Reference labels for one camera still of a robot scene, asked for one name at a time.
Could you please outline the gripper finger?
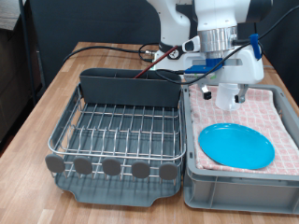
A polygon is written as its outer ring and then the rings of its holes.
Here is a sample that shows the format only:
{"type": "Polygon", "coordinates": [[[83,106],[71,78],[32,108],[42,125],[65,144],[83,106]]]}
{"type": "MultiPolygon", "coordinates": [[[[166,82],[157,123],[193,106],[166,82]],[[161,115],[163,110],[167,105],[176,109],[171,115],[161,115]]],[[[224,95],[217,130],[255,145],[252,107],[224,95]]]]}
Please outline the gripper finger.
{"type": "Polygon", "coordinates": [[[208,89],[207,85],[202,85],[201,86],[201,92],[203,93],[203,98],[205,100],[210,100],[211,99],[211,91],[208,89]]]}
{"type": "Polygon", "coordinates": [[[239,84],[238,88],[239,88],[239,92],[235,96],[235,102],[238,103],[238,104],[242,104],[246,100],[245,95],[246,95],[246,92],[249,88],[249,85],[248,84],[239,84]]]}

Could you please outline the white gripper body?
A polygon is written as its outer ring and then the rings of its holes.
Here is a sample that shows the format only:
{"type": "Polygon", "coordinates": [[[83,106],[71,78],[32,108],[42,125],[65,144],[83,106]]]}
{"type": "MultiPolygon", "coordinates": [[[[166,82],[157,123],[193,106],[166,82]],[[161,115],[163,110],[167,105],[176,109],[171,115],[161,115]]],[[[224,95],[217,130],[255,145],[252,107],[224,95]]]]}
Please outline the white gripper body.
{"type": "MultiPolygon", "coordinates": [[[[232,52],[232,49],[222,51],[221,56],[216,56],[215,52],[188,53],[183,68],[185,79],[191,81],[199,78],[232,52]]],[[[263,62],[255,57],[252,46],[246,46],[222,62],[212,73],[201,78],[199,82],[207,85],[256,84],[262,79],[263,62]]]]}

